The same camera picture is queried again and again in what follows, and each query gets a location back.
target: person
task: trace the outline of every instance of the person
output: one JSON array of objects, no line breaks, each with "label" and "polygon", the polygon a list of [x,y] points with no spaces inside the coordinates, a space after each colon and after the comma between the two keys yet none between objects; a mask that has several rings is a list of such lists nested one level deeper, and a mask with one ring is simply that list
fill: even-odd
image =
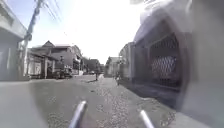
[{"label": "person", "polygon": [[123,78],[123,63],[119,62],[118,69],[115,74],[115,80],[117,81],[117,85],[119,85],[119,80]]},{"label": "person", "polygon": [[99,76],[99,67],[98,67],[98,65],[96,65],[96,68],[95,68],[95,75],[96,75],[96,81],[98,81],[98,76]]}]

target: power line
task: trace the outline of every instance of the power line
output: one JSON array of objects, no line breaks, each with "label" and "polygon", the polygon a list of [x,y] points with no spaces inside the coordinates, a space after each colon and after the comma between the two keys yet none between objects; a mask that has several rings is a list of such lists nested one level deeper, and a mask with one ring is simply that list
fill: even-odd
[{"label": "power line", "polygon": [[58,23],[58,25],[62,24],[62,19],[61,19],[61,9],[58,5],[57,0],[54,0],[54,2],[52,2],[51,0],[48,0],[44,3],[44,7],[47,9],[48,14],[50,15],[50,17],[52,17],[52,19]]}]

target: gate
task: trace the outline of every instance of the gate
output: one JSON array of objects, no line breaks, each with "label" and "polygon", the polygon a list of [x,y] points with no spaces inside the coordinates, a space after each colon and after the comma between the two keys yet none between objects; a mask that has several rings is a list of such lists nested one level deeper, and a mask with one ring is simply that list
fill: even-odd
[{"label": "gate", "polygon": [[150,47],[150,73],[153,83],[178,87],[181,82],[179,43],[172,33]]}]

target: building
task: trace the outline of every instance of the building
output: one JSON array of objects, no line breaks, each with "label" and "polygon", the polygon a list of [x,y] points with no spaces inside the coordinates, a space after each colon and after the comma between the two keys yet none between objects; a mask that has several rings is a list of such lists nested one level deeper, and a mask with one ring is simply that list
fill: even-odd
[{"label": "building", "polygon": [[133,65],[134,42],[127,43],[120,51],[119,56],[123,62],[123,77],[132,81],[134,77]]},{"label": "building", "polygon": [[18,80],[21,68],[19,44],[27,36],[20,23],[4,1],[0,0],[0,80]]},{"label": "building", "polygon": [[38,53],[28,51],[28,76],[31,79],[52,78],[55,71],[56,58],[48,55],[40,55]]},{"label": "building", "polygon": [[187,35],[190,27],[183,11],[177,11],[169,2],[146,4],[133,40],[133,78],[180,89],[185,79],[181,67],[187,65],[181,49],[186,42],[182,35]]},{"label": "building", "polygon": [[119,57],[109,57],[105,65],[104,76],[105,77],[115,76],[119,68],[118,67],[119,62],[120,62]]},{"label": "building", "polygon": [[[74,75],[83,74],[82,55],[80,49],[75,46],[55,46],[47,41],[41,47],[32,48],[31,51],[39,55],[47,55],[62,61],[64,67],[72,68]],[[61,65],[56,64],[56,69],[60,69]]]}]

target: house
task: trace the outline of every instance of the house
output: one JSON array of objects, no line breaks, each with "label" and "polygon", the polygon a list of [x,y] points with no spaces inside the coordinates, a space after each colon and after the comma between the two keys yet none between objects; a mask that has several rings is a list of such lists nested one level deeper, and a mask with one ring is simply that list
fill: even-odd
[{"label": "house", "polygon": [[[72,68],[74,75],[81,75],[83,73],[81,50],[76,45],[55,46],[50,41],[47,41],[43,46],[32,48],[31,51],[56,58],[63,63],[64,67]],[[55,68],[60,69],[61,65],[56,64]]]},{"label": "house", "polygon": [[18,80],[21,69],[19,44],[27,30],[4,1],[0,1],[0,80]]},{"label": "house", "polygon": [[105,65],[105,77],[113,77],[118,71],[119,57],[109,57]]},{"label": "house", "polygon": [[51,78],[55,70],[56,58],[48,55],[40,55],[38,53],[28,51],[28,76],[31,79]]}]

